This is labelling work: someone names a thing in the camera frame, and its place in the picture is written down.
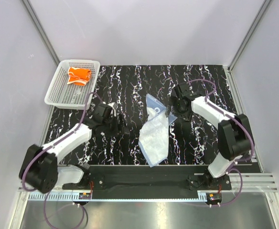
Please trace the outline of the orange white patterned towel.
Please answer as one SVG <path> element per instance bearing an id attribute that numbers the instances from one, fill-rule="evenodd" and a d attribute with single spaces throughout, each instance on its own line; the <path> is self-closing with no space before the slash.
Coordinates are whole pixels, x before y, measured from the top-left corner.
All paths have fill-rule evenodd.
<path id="1" fill-rule="evenodd" d="M 92 71 L 86 68 L 70 67 L 68 69 L 67 85 L 74 84 L 79 86 L 86 86 L 92 76 Z"/>

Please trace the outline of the light blue towel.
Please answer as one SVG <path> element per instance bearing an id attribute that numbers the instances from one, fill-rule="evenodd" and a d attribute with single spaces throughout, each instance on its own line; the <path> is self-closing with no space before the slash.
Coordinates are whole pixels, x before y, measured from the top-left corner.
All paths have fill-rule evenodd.
<path id="1" fill-rule="evenodd" d="M 147 122 L 139 131 L 139 146 L 148 165 L 154 167 L 169 154 L 169 127 L 177 119 L 166 114 L 166 106 L 151 94 L 146 95 Z"/>

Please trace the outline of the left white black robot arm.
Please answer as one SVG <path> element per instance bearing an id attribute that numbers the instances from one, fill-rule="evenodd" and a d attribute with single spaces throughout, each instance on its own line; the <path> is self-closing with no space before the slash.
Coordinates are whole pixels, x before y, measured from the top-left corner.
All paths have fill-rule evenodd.
<path id="1" fill-rule="evenodd" d="M 31 145 L 23 160 L 19 178 L 26 191 L 40 191 L 45 194 L 56 187 L 67 184 L 84 189 L 89 185 L 87 169 L 79 165 L 59 166 L 59 163 L 74 149 L 92 137 L 104 134 L 110 137 L 128 133 L 122 114 L 108 118 L 95 117 L 82 119 L 71 130 L 52 142 L 38 146 Z"/>

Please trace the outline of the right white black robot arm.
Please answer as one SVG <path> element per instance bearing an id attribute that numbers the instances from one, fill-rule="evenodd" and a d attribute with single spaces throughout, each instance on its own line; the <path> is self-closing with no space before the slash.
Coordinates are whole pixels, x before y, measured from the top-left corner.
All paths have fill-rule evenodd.
<path id="1" fill-rule="evenodd" d="M 221 183 L 233 165 L 254 149 L 248 117 L 244 114 L 235 115 L 216 104 L 206 96 L 170 96 L 166 114 L 172 113 L 177 118 L 191 121 L 197 114 L 217 129 L 218 154 L 200 178 L 200 184 L 214 189 Z"/>

